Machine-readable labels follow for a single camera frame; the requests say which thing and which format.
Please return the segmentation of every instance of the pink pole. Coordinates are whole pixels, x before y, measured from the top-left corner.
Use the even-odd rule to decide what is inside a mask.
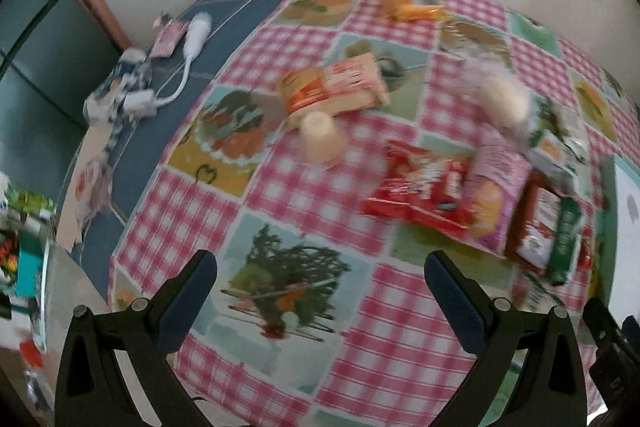
[[[131,41],[121,28],[120,23],[116,20],[115,15],[113,15],[111,8],[109,8],[105,0],[84,0],[84,2],[121,51],[131,47]]]

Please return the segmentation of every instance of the screw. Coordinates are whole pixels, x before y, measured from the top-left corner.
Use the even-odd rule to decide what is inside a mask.
[[[136,299],[131,303],[131,309],[135,312],[146,310],[147,306],[149,306],[149,301],[144,297],[140,297],[139,299]]]
[[[511,309],[511,303],[507,299],[503,299],[502,297],[495,299],[494,306],[501,312],[508,312]]]
[[[554,313],[556,314],[556,317],[558,317],[559,319],[565,319],[567,316],[566,310],[562,308],[562,306],[555,306]]]
[[[80,319],[86,315],[87,311],[89,309],[84,304],[80,304],[74,308],[74,317]]]

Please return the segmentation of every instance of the power adapter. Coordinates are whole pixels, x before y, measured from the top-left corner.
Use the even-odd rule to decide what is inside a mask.
[[[156,94],[153,89],[130,92],[124,98],[122,105],[124,114],[129,118],[138,120],[149,116],[155,116],[158,112],[156,106]]]

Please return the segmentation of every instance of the checkered tablecloth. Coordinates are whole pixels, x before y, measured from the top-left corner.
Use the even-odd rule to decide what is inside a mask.
[[[313,348],[326,347],[318,351],[318,358],[328,358],[318,366],[311,384],[297,373],[311,363],[300,359],[304,349],[287,347],[294,345],[291,339],[267,340],[260,333],[259,318],[242,308],[242,303],[229,306],[236,315],[229,312],[226,316],[215,307],[218,304],[209,303],[203,309],[198,326],[178,354],[175,372],[185,385],[258,427],[428,425],[455,393],[474,357],[462,351],[424,283],[421,267],[398,255],[402,227],[363,216],[359,208],[385,171],[387,139],[416,145],[440,140],[451,147],[473,149],[486,117],[472,102],[460,98],[455,83],[462,63],[440,45],[436,23],[391,23],[381,17],[379,0],[349,0],[350,10],[342,19],[304,25],[287,20],[285,10],[292,1],[283,0],[232,55],[167,144],[111,259],[110,298],[118,292],[118,272],[142,295],[152,295],[198,248],[216,253],[223,273],[227,270],[230,278],[238,266],[227,261],[251,235],[246,230],[256,233],[257,225],[251,229],[251,223],[271,227],[272,232],[279,230],[282,237],[298,238],[300,245],[309,242],[340,251],[349,260],[351,272],[366,273],[366,277],[353,279],[350,304],[333,306],[329,314],[332,327],[295,340]],[[626,103],[609,98],[604,71],[566,40],[557,38],[558,58],[530,38],[536,25],[528,34],[512,29],[509,11],[501,4],[441,1],[452,17],[500,35],[510,49],[514,74],[534,92],[583,114],[575,86],[585,81],[600,97],[596,103],[609,109],[608,123],[585,116],[593,200],[580,203],[588,215],[588,235],[593,241],[594,210],[602,205],[600,162],[615,153],[640,166],[634,105],[626,98]],[[375,41],[386,52],[391,49],[409,57],[415,62],[412,67],[424,68],[411,118],[376,110],[338,118],[350,145],[347,156],[332,169],[305,166],[296,133],[279,128],[270,134],[254,162],[238,163],[239,171],[248,172],[246,185],[238,192],[241,195],[230,194],[213,181],[196,181],[197,176],[186,167],[176,167],[175,155],[190,140],[195,140],[191,149],[180,153],[183,163],[200,154],[218,157],[194,137],[202,126],[203,110],[221,103],[225,93],[274,94],[279,77],[335,57],[344,47],[342,42],[359,39]],[[605,136],[607,124],[615,136],[611,132]],[[579,312],[589,283],[590,273],[579,271],[556,295],[570,311]],[[212,302],[218,302],[220,288],[216,283],[212,293],[217,296]],[[262,363],[250,350],[234,350],[232,344],[225,344],[225,335],[253,335],[256,349],[268,351],[265,357],[271,357],[271,362]],[[581,346],[581,351],[586,370],[593,362],[594,349]],[[590,404],[596,404],[597,392],[590,380],[588,393]]]

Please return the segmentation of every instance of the yellow snack bag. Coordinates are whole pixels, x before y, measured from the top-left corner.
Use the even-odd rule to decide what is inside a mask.
[[[386,14],[396,21],[445,18],[444,8],[438,0],[381,0]]]

